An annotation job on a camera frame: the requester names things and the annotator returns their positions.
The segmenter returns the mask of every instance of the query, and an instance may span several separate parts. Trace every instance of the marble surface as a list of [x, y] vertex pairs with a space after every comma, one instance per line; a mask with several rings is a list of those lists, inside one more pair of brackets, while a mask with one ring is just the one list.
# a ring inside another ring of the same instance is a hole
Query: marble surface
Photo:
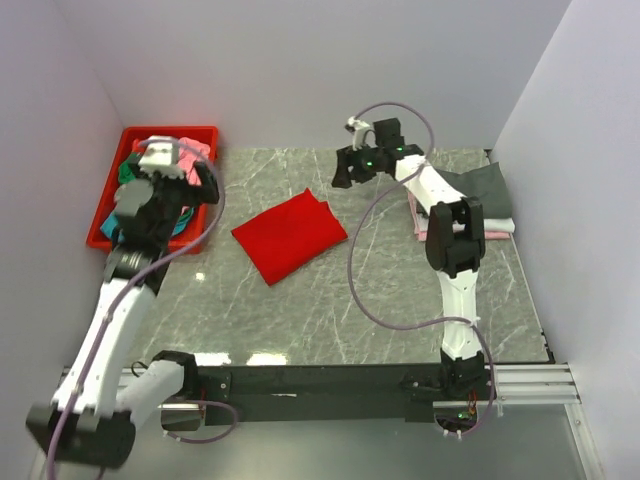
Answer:
[[[437, 152], [433, 164], [463, 172], [487, 163], [482, 150]], [[365, 207], [392, 179], [378, 175], [348, 190], [330, 186], [333, 150], [243, 149], [221, 152], [227, 207], [203, 253], [171, 265], [143, 320], [129, 360], [162, 349], [201, 354], [211, 364], [344, 364], [438, 362], [442, 327], [395, 332], [368, 320], [351, 299], [347, 243], [268, 287], [232, 228], [309, 187], [328, 200], [352, 231]], [[388, 322], [439, 316], [441, 295], [424, 244], [413, 235], [407, 194], [385, 198], [365, 224], [355, 250], [356, 287]], [[497, 361], [547, 361], [544, 338], [511, 240], [487, 242], [478, 292], [480, 330]]]

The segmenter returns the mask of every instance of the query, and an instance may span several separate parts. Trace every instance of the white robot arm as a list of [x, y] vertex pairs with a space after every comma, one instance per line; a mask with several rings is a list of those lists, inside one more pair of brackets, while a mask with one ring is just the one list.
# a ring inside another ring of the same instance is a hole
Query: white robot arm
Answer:
[[[153, 143], [137, 161], [129, 161], [135, 179], [116, 192], [112, 250], [107, 258], [98, 305], [70, 371], [50, 405], [33, 406], [27, 428], [49, 451], [52, 429], [66, 416], [55, 459], [103, 468], [125, 462], [136, 431], [167, 398], [200, 393], [195, 356], [163, 351], [148, 370], [118, 392], [122, 367], [135, 332], [158, 294], [168, 263], [131, 288], [105, 323], [107, 310], [129, 280], [167, 255], [169, 240], [184, 207], [218, 203], [218, 187], [209, 167], [197, 161], [193, 168], [200, 185], [191, 185], [178, 165], [179, 148], [165, 137]], [[96, 351], [96, 338], [102, 336]], [[78, 378], [92, 358], [81, 391]]]
[[[484, 256], [482, 206], [452, 188], [425, 162], [422, 150], [405, 145], [397, 119], [366, 122], [349, 119], [345, 127], [353, 134], [350, 147], [338, 150], [338, 168], [334, 187], [349, 188], [351, 181], [364, 183], [385, 172], [401, 181], [420, 168], [421, 173], [404, 186], [430, 212], [427, 235], [427, 258], [436, 270], [442, 289], [444, 316], [478, 320], [476, 314], [476, 282], [479, 260]], [[376, 147], [369, 147], [364, 133], [374, 131]], [[462, 232], [453, 232], [453, 224], [464, 224]], [[451, 361], [476, 358], [482, 348], [473, 329], [460, 322], [447, 322], [442, 353]]]

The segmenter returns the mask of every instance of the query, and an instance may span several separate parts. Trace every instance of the white backdrop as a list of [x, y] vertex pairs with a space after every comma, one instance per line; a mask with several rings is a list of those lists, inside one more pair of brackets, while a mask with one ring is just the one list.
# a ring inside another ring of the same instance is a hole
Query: white backdrop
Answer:
[[55, 1], [126, 125], [214, 123], [228, 144], [305, 147], [344, 146], [347, 117], [381, 100], [425, 112], [440, 146], [493, 147], [569, 4]]
[[91, 321], [104, 254], [84, 239], [122, 124], [49, 0], [0, 2], [0, 477]]
[[494, 150], [536, 307], [607, 478], [638, 478], [640, 8], [574, 0]]

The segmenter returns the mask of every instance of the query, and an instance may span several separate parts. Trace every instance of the red plastic bin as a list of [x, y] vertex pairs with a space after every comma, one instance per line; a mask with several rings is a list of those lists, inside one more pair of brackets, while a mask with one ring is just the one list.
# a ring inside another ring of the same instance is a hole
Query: red plastic bin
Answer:
[[[216, 158], [216, 145], [218, 141], [218, 129], [214, 126], [157, 126], [157, 127], [128, 127], [120, 137], [118, 150], [113, 159], [107, 182], [105, 183], [98, 209], [91, 222], [87, 245], [98, 248], [104, 252], [111, 250], [111, 241], [100, 231], [100, 226], [115, 208], [113, 195], [120, 186], [118, 183], [118, 167], [131, 154], [131, 146], [134, 140], [146, 140], [151, 135], [167, 135], [175, 138], [189, 137], [211, 146], [209, 159], [213, 162]], [[169, 251], [174, 252], [195, 240], [205, 228], [207, 206], [199, 206], [193, 214], [193, 218], [187, 224], [183, 232], [176, 235], [169, 242]], [[202, 250], [202, 244], [194, 247], [189, 253], [198, 253]]]

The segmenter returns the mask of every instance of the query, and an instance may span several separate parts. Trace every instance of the red cloth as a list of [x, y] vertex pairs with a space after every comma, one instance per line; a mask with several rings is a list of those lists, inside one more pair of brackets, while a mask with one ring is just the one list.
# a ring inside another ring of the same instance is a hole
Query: red cloth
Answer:
[[231, 234], [269, 286], [347, 239], [329, 204], [318, 202], [308, 188], [236, 227]]

